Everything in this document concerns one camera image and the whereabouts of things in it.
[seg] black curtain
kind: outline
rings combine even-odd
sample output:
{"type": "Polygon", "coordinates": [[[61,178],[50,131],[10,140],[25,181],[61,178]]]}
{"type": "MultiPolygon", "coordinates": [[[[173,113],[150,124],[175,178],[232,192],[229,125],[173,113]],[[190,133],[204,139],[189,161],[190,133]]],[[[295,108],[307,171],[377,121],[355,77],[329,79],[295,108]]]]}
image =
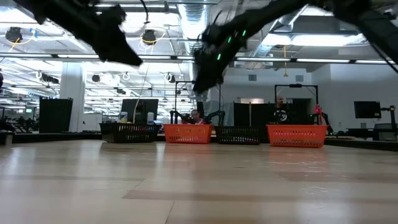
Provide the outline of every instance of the black curtain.
{"type": "Polygon", "coordinates": [[[234,126],[250,126],[248,104],[234,103],[234,126]]]}
{"type": "MultiPolygon", "coordinates": [[[[275,111],[275,104],[263,103],[251,105],[251,126],[265,127],[272,121],[275,111]]],[[[250,126],[249,104],[234,103],[234,125],[250,126]]]]}
{"type": "Polygon", "coordinates": [[[39,133],[69,132],[73,99],[40,99],[39,133]]]}
{"type": "Polygon", "coordinates": [[[275,104],[263,103],[251,105],[251,126],[265,127],[272,121],[274,116],[275,104]]]}

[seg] white wall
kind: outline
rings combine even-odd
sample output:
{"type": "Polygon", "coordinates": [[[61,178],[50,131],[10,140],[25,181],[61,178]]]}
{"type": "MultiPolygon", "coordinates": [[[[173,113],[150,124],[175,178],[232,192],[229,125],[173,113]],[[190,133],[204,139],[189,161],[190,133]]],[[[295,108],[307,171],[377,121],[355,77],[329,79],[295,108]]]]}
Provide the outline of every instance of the white wall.
{"type": "MultiPolygon", "coordinates": [[[[274,85],[294,84],[296,75],[304,75],[304,82],[301,84],[312,83],[311,73],[307,73],[305,69],[295,68],[288,69],[288,77],[284,77],[285,70],[280,69],[257,69],[246,70],[244,68],[229,68],[224,78],[224,85],[221,86],[221,92],[225,102],[238,102],[238,98],[262,98],[265,103],[274,102],[274,85]],[[250,82],[248,75],[257,75],[256,82],[250,82]]],[[[284,98],[314,98],[312,93],[306,88],[287,88],[278,87],[278,92],[284,98]]],[[[218,101],[218,91],[212,88],[209,92],[208,100],[218,101]]]]}
{"type": "Polygon", "coordinates": [[[303,75],[304,82],[302,84],[311,84],[311,73],[307,73],[304,68],[288,68],[288,77],[284,76],[285,69],[281,68],[278,71],[274,69],[254,69],[247,70],[245,68],[229,68],[224,77],[225,85],[239,85],[239,86],[273,86],[275,84],[292,84],[296,83],[295,76],[303,75]],[[257,81],[250,82],[248,75],[257,75],[257,81]]]}
{"type": "Polygon", "coordinates": [[[326,65],[313,72],[312,80],[320,87],[320,105],[335,131],[360,128],[361,123],[373,128],[374,123],[391,122],[389,112],[383,112],[380,120],[356,119],[354,101],[398,106],[398,74],[385,65],[326,65]]]}

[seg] wooden floor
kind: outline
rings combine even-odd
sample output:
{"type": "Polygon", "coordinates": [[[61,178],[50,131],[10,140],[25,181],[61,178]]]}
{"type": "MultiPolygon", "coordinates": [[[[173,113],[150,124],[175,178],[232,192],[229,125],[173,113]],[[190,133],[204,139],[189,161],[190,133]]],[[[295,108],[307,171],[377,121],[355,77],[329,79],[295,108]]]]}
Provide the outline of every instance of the wooden floor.
{"type": "Polygon", "coordinates": [[[65,141],[0,148],[1,224],[396,224],[398,154],[65,141]]]}

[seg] orange basket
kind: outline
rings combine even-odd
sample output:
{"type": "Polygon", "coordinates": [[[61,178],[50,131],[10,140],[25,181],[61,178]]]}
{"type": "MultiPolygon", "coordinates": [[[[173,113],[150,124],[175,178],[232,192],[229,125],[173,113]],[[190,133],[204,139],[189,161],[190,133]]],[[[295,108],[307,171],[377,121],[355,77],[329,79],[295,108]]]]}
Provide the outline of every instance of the orange basket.
{"type": "Polygon", "coordinates": [[[322,147],[326,125],[267,125],[271,146],[322,147]]]}
{"type": "Polygon", "coordinates": [[[165,124],[164,134],[168,143],[208,144],[211,129],[210,124],[165,124]]]}

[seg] pillar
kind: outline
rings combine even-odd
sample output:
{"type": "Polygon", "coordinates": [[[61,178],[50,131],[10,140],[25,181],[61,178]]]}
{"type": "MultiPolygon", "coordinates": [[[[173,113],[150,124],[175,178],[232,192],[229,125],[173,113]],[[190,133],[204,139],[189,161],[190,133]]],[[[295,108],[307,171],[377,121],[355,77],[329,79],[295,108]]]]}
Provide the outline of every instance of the pillar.
{"type": "Polygon", "coordinates": [[[83,131],[83,114],[85,109],[86,73],[81,63],[64,62],[61,76],[60,98],[73,99],[69,131],[83,131]]]}

